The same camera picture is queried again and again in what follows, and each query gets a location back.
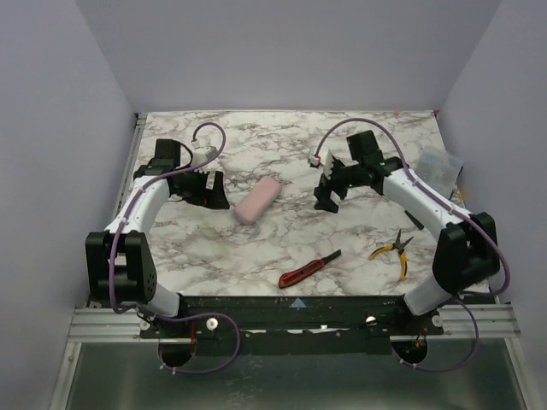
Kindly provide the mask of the pink zippered umbrella case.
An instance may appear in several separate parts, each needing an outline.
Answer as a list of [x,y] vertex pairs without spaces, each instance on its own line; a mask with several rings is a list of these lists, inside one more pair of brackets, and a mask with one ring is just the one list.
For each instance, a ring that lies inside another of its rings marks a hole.
[[255,224],[281,192],[281,184],[272,177],[260,179],[234,209],[234,217],[242,225]]

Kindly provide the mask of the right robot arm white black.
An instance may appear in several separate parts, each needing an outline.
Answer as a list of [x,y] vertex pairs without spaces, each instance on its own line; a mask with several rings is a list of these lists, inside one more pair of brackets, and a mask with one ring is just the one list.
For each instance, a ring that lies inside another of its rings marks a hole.
[[437,241],[432,271],[403,295],[407,310],[421,316],[500,270],[497,232],[487,213],[473,214],[440,196],[401,158],[384,157],[373,132],[348,137],[353,164],[332,153],[321,160],[323,172],[314,190],[315,208],[338,212],[333,195],[345,199],[350,188],[368,186],[397,203]]

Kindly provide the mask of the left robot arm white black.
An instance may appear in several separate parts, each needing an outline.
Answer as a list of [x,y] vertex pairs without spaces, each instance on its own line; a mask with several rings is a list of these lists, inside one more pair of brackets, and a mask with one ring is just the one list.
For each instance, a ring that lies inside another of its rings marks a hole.
[[196,149],[191,163],[180,163],[183,144],[156,141],[153,157],[133,174],[125,205],[103,231],[90,233],[85,255],[91,297],[109,302],[117,313],[136,308],[160,320],[189,317],[185,298],[160,285],[148,235],[163,205],[172,196],[213,210],[228,210],[224,173],[206,166],[217,157],[214,147]]

